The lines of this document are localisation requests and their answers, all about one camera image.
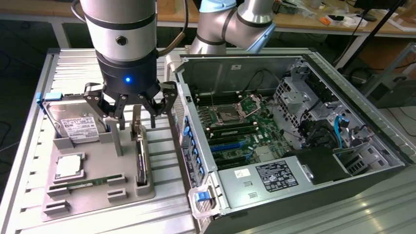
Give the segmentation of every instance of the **power supply label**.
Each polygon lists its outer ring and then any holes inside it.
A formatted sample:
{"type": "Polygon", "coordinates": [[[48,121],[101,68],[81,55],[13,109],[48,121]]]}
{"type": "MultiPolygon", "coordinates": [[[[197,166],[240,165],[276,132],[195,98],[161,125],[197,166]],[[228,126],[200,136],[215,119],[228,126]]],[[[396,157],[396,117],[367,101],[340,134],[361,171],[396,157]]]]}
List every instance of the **power supply label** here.
{"type": "Polygon", "coordinates": [[[269,193],[299,185],[285,161],[257,166],[256,170],[269,193]]]}

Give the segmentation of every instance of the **motherboard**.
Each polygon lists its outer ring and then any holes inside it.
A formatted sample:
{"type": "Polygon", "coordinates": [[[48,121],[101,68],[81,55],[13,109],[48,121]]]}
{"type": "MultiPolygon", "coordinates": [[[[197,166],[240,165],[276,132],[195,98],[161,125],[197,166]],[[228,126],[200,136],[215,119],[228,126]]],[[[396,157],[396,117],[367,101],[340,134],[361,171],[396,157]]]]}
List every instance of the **motherboard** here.
{"type": "Polygon", "coordinates": [[[197,112],[219,170],[279,159],[292,150],[260,95],[199,97],[197,112]]]}

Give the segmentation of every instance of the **desk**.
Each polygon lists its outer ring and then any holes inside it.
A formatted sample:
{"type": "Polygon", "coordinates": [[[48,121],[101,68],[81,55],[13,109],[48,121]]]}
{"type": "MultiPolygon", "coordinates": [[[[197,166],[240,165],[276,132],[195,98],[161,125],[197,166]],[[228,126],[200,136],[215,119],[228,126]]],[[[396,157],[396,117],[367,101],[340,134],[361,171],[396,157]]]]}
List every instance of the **desk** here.
{"type": "MultiPolygon", "coordinates": [[[[176,1],[176,13],[172,15],[157,15],[157,26],[181,27],[184,19],[183,0],[176,1]]],[[[339,0],[325,0],[328,5],[344,8],[345,2],[339,0]]],[[[197,27],[199,11],[192,0],[188,0],[189,5],[189,27],[197,27]]],[[[349,6],[349,11],[355,12],[355,8],[349,6]]],[[[313,10],[319,16],[324,15],[323,10],[313,10]]],[[[383,15],[372,13],[377,17],[376,22],[368,22],[367,27],[360,27],[356,32],[355,39],[345,55],[340,59],[336,68],[343,67],[351,56],[356,52],[359,46],[368,37],[372,29],[376,27],[383,15]]],[[[44,21],[51,23],[55,36],[61,48],[69,48],[67,34],[63,29],[63,23],[81,23],[71,12],[71,4],[56,2],[53,0],[0,0],[0,19],[1,20],[25,20],[25,21],[44,21]]],[[[351,35],[355,27],[328,27],[316,19],[304,18],[301,15],[277,14],[273,19],[277,27],[277,32],[293,33],[315,33],[315,34],[333,34],[351,35]]],[[[393,38],[416,38],[412,32],[404,32],[387,23],[380,29],[377,37],[393,38]]]]}

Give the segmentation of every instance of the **electronic equipment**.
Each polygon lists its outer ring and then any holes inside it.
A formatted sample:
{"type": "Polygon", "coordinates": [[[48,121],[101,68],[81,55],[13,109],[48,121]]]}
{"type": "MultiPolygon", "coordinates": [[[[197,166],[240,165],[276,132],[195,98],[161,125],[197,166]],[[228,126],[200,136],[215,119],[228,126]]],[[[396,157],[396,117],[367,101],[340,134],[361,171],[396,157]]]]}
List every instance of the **electronic equipment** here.
{"type": "Polygon", "coordinates": [[[415,146],[319,53],[264,53],[167,57],[172,135],[208,234],[352,197],[413,163],[415,146]]]}

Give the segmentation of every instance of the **warning label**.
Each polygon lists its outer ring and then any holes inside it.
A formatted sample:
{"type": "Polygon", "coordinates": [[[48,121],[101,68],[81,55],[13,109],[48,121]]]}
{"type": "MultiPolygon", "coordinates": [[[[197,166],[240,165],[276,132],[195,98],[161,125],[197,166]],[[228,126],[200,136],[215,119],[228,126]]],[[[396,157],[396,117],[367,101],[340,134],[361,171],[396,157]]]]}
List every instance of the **warning label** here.
{"type": "Polygon", "coordinates": [[[256,169],[269,193],[299,185],[285,161],[257,166],[256,169]]]}
{"type": "Polygon", "coordinates": [[[92,138],[99,136],[99,130],[93,117],[68,118],[61,120],[68,137],[72,140],[92,138]]]}

